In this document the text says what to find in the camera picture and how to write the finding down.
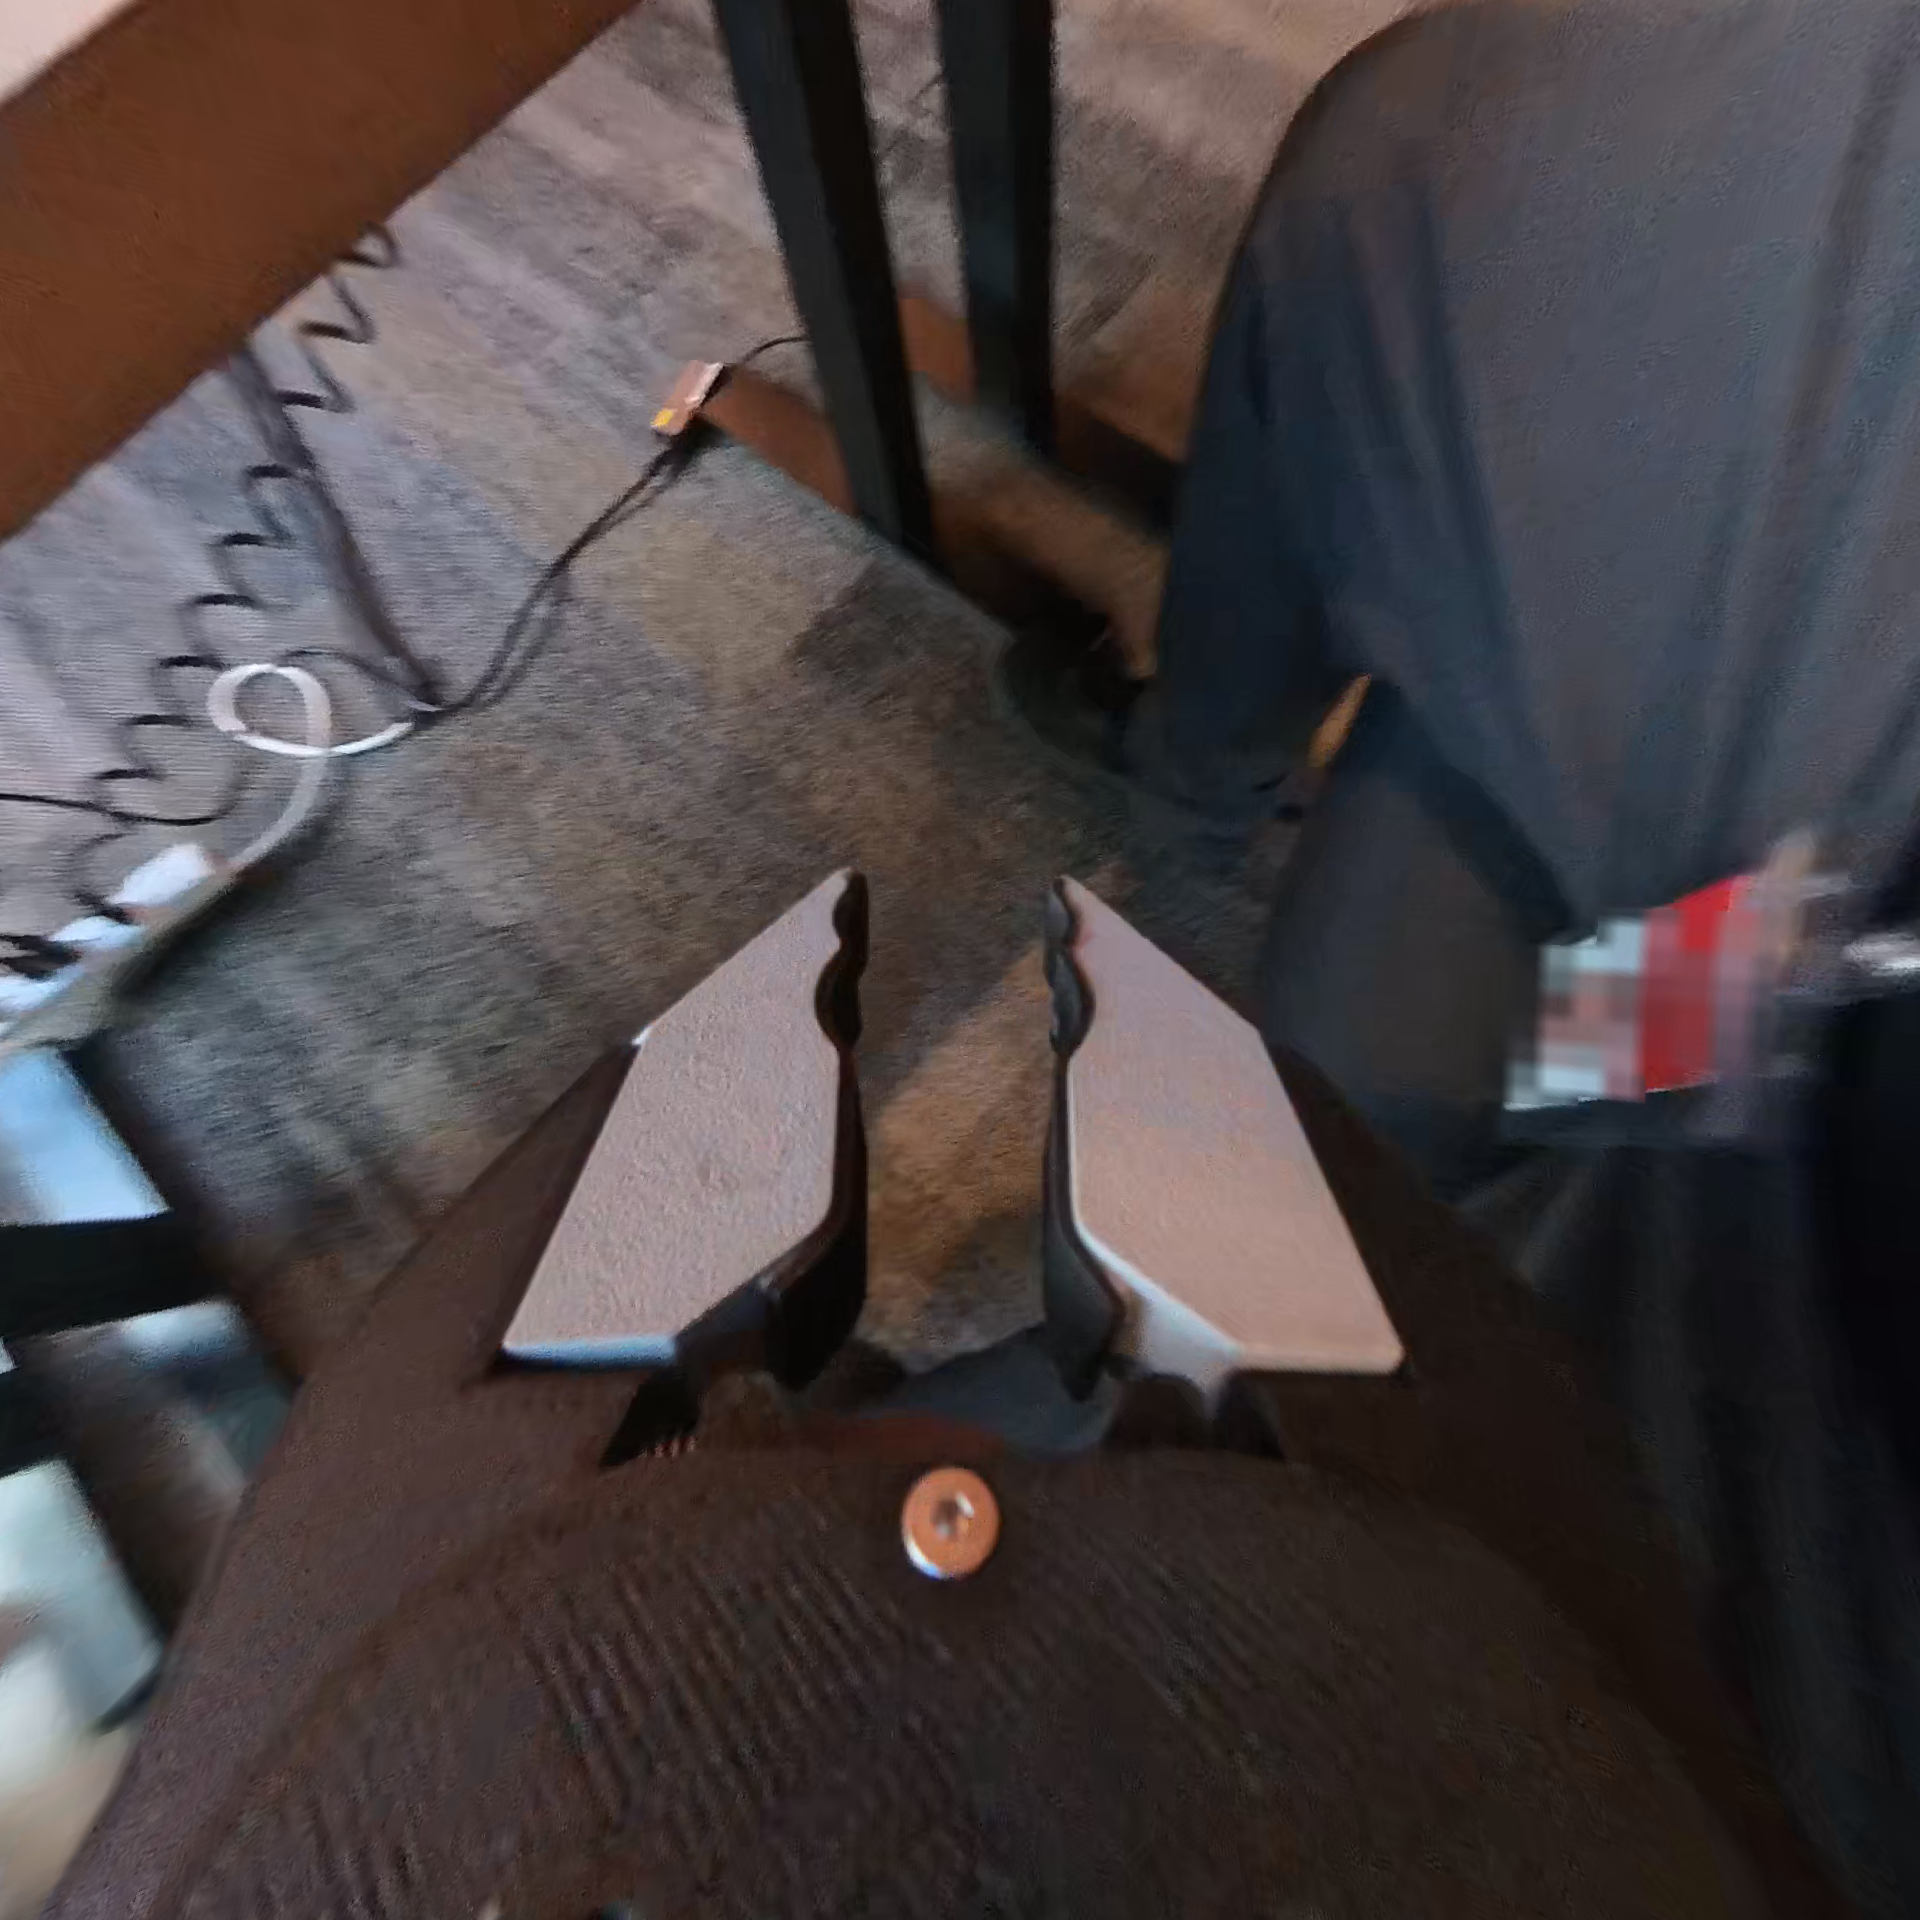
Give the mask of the office chair base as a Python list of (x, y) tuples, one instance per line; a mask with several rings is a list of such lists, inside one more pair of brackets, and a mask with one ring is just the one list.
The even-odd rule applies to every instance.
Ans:
[(56, 1052), (2, 1077), (4, 1758), (143, 1713), (290, 1402)]

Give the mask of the white power plug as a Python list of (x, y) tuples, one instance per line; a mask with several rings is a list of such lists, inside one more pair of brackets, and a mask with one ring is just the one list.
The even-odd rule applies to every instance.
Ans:
[(105, 904), (2, 965), (2, 1060), (70, 1050), (106, 1029), (134, 989), (236, 887), (241, 870), (199, 842), (140, 864)]

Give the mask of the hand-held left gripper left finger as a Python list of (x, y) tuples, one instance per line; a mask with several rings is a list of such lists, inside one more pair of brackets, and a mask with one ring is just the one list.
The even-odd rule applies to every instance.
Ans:
[(868, 880), (840, 870), (641, 1027), (505, 1360), (823, 1369), (868, 1300), (865, 968)]

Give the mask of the person's leg in dark trousers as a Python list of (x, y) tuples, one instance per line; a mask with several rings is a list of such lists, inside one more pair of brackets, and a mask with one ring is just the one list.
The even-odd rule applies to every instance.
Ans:
[(1551, 922), (1916, 839), (1916, 5), (1437, 5), (1293, 115), (1130, 746), (1248, 819), (1350, 678)]

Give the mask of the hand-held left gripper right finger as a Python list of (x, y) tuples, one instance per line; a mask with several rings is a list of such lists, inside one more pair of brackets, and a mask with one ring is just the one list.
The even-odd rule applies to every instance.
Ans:
[(1404, 1339), (1253, 1024), (1075, 877), (1046, 900), (1044, 1332), (1132, 1372), (1385, 1378)]

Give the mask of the black desk leg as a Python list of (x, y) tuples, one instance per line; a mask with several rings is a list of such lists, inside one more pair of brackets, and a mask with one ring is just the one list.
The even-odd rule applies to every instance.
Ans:
[(939, 2), (973, 393), (1040, 456), (1053, 406), (1053, 2)]
[(852, 517), (936, 562), (868, 91), (846, 2), (719, 2), (741, 122)]

